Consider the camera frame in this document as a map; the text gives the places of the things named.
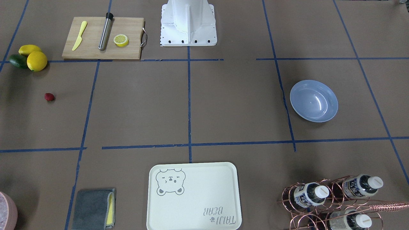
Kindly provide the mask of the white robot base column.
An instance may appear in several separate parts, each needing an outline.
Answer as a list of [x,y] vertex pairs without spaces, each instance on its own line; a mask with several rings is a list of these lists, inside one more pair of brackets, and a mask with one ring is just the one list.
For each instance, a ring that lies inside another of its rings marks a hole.
[[160,45],[215,46],[215,9],[207,0],[169,0],[161,8]]

